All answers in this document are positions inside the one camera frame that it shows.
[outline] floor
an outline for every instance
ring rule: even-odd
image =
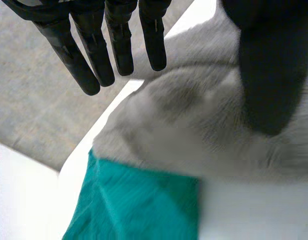
[[[165,34],[192,2],[172,1],[164,17]],[[113,63],[105,24],[102,28]],[[135,50],[144,45],[138,10],[130,28]],[[74,27],[72,31],[82,50]],[[86,96],[36,27],[0,1],[1,143],[59,171],[126,83],[116,77],[113,86]]]

